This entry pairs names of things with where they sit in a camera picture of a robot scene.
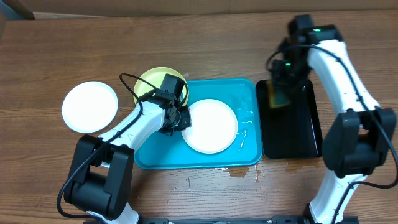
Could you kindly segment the green and yellow sponge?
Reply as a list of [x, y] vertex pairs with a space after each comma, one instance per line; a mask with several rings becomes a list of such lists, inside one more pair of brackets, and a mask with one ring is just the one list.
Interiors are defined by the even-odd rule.
[[282, 108], [290, 104], [289, 97], [279, 85], [274, 84], [272, 80], [267, 80], [266, 85], [271, 109]]

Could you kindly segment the white plate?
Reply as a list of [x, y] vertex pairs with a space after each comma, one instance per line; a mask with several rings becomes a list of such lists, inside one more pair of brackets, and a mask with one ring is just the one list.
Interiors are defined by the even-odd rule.
[[189, 106], [191, 126], [182, 131], [185, 142], [195, 151], [216, 154], [235, 140], [238, 120], [222, 101], [204, 99]]
[[65, 124], [78, 133], [95, 133], [107, 127], [118, 112], [118, 97], [107, 84], [84, 82], [68, 92], [62, 104]]

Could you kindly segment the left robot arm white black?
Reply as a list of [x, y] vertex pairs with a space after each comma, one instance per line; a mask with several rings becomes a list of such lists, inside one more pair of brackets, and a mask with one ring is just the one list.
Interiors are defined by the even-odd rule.
[[135, 97], [136, 107], [112, 130], [77, 142], [57, 210], [83, 223], [140, 223], [129, 202], [134, 155], [155, 132], [172, 136], [191, 125], [187, 82], [165, 74], [160, 87]]

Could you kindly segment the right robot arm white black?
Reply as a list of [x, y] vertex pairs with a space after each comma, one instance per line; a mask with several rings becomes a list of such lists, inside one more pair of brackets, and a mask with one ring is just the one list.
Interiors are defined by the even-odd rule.
[[397, 118], [382, 108], [363, 85], [346, 44], [334, 25], [316, 26], [308, 14], [294, 17], [288, 37], [279, 45], [281, 59], [270, 56], [269, 107], [291, 104], [310, 72], [322, 81], [335, 120], [322, 142], [326, 174], [309, 203], [310, 223], [341, 223], [344, 210], [359, 185], [382, 166], [392, 145]]

